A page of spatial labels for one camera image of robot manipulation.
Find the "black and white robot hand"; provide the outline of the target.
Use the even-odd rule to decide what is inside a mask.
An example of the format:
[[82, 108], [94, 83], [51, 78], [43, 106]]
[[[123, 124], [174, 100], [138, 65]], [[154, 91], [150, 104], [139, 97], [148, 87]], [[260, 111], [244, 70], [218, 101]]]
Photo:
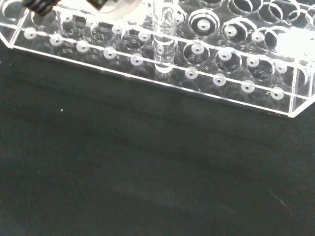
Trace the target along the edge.
[[114, 18], [124, 17], [141, 3], [141, 0], [22, 0], [24, 7], [40, 16], [47, 15], [53, 7], [63, 4]]

